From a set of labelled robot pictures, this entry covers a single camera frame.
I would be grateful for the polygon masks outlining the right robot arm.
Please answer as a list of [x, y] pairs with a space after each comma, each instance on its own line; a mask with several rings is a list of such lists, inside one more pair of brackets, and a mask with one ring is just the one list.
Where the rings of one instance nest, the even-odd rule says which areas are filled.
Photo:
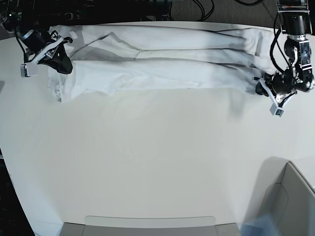
[[56, 30], [41, 26], [34, 14], [35, 1], [2, 0], [0, 2], [0, 25], [14, 33], [22, 53], [20, 66], [22, 77], [38, 73], [39, 65], [46, 65], [60, 74], [70, 74], [73, 66], [64, 44], [72, 43], [71, 37], [62, 37]]

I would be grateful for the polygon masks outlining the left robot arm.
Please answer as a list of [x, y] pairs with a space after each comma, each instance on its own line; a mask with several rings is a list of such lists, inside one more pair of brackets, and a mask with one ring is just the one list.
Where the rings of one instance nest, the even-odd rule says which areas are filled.
[[[270, 58], [277, 71], [273, 75], [264, 73], [256, 86], [256, 93], [273, 100], [276, 107], [283, 105], [298, 91], [309, 92], [315, 86], [311, 65], [311, 46], [307, 39], [312, 34], [312, 23], [307, 0], [278, 0], [277, 17], [281, 27], [275, 32], [270, 47]], [[283, 55], [288, 57], [288, 67], [281, 69], [273, 56], [280, 34], [286, 34]]]

